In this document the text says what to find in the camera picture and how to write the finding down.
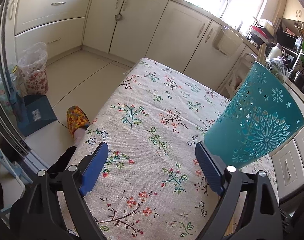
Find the dustpan label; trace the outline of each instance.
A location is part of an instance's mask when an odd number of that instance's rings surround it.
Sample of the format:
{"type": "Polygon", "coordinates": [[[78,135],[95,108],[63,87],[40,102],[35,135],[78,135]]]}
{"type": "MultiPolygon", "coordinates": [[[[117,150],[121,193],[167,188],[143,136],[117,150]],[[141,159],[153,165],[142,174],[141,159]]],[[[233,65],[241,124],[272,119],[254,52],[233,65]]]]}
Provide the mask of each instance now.
{"type": "Polygon", "coordinates": [[[39,109],[36,109],[36,110],[32,111],[32,116],[33,116],[34,121],[40,120],[41,119],[41,114],[40,114],[39,109]]]}

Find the slipper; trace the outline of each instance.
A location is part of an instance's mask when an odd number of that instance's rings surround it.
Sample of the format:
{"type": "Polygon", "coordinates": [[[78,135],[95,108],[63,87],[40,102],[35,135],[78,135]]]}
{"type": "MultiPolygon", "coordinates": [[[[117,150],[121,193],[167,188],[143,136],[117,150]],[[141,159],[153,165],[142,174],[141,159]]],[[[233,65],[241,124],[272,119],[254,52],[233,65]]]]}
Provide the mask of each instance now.
{"type": "Polygon", "coordinates": [[[69,108],[67,112],[67,123],[72,137],[76,129],[80,127],[88,128],[90,126],[88,117],[78,106],[69,108]]]}

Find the teal plastic bin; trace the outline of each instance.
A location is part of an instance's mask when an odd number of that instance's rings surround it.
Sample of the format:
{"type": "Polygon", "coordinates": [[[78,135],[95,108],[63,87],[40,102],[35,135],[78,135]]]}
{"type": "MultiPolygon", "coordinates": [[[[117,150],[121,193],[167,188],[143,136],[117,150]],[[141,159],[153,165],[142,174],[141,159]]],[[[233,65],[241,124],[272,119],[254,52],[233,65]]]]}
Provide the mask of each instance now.
{"type": "Polygon", "coordinates": [[[209,151],[226,165],[246,166],[269,154],[304,126],[284,85],[254,62],[243,85],[204,136],[209,151]]]}

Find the white bottle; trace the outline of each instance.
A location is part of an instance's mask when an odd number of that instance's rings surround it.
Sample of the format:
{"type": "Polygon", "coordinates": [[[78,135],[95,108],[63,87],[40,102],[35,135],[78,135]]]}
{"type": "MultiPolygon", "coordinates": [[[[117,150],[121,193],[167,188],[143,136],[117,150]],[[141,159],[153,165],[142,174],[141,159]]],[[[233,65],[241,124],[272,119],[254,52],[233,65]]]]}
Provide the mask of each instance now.
{"type": "Polygon", "coordinates": [[[276,58],[282,56],[282,46],[277,43],[275,47],[272,48],[267,58],[276,58]]]}

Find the blue gripper pad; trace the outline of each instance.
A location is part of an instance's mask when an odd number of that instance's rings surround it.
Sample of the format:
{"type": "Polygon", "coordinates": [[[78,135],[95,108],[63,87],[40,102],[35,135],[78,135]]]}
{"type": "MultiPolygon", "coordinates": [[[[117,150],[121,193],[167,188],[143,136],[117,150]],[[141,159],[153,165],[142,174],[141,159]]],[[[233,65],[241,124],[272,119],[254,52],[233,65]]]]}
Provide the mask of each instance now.
{"type": "Polygon", "coordinates": [[[107,161],[108,154],[108,145],[105,142],[101,142],[93,154],[88,155],[90,158],[92,157],[92,159],[82,174],[82,184],[79,188],[79,192],[82,197],[84,197],[88,192],[92,191],[102,171],[102,168],[107,161]]]}
{"type": "Polygon", "coordinates": [[[215,160],[211,155],[203,142],[199,142],[195,147],[195,157],[199,162],[204,176],[209,183],[211,189],[216,192],[219,196],[223,196],[225,189],[222,185],[223,172],[221,168],[217,167],[215,160]]]}

